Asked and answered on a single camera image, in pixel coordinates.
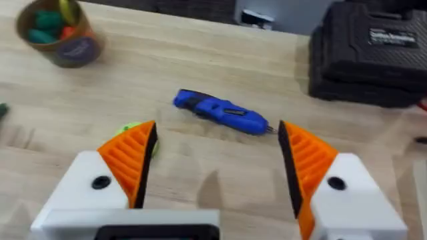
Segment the cup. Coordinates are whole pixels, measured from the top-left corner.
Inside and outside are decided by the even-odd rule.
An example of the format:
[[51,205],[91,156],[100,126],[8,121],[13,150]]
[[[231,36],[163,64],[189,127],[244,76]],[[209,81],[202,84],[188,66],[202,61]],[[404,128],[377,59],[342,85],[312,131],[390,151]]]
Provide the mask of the cup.
[[69,0],[69,3],[75,5],[77,21],[73,33],[68,37],[48,44],[30,42],[28,37],[29,30],[35,28],[36,11],[59,11],[59,0],[36,0],[27,5],[17,18],[16,30],[26,44],[53,64],[68,68],[82,67],[100,56],[103,41],[93,32],[80,4],[75,0]]

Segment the orange marker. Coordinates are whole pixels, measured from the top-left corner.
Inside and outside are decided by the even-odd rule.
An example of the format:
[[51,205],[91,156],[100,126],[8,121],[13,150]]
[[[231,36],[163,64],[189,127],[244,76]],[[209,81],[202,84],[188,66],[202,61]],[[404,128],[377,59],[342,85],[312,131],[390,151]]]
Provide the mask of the orange marker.
[[75,29],[74,27],[64,27],[62,29],[60,40],[66,39],[68,36],[70,36],[71,34],[73,34],[74,29]]

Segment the yellow object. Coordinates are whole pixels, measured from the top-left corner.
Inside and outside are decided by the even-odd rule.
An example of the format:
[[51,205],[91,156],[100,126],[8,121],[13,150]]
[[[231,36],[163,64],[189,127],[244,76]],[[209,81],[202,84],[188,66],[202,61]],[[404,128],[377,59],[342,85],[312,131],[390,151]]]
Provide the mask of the yellow object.
[[69,0],[59,0],[59,10],[61,11],[62,17],[70,26],[77,25],[77,19],[75,16],[76,5]]

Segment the orange gripper pad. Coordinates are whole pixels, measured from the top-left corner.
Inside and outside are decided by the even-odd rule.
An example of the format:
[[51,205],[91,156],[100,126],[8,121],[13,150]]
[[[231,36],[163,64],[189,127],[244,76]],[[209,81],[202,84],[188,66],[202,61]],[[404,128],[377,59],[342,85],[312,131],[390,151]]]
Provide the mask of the orange gripper pad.
[[98,152],[129,199],[129,208],[142,208],[149,163],[157,131],[155,121],[142,123],[115,136]]
[[310,200],[338,151],[306,130],[280,122],[279,143],[284,155],[289,193],[303,240],[308,240],[315,221]]

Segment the blue screwdriver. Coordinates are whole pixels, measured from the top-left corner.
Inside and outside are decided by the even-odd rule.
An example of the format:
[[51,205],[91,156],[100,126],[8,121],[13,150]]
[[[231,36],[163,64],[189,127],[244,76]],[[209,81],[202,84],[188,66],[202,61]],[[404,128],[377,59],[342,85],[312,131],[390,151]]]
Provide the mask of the blue screwdriver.
[[215,121],[244,133],[263,135],[276,132],[259,113],[205,93],[181,89],[173,100],[173,104],[176,107],[190,110],[201,118]]

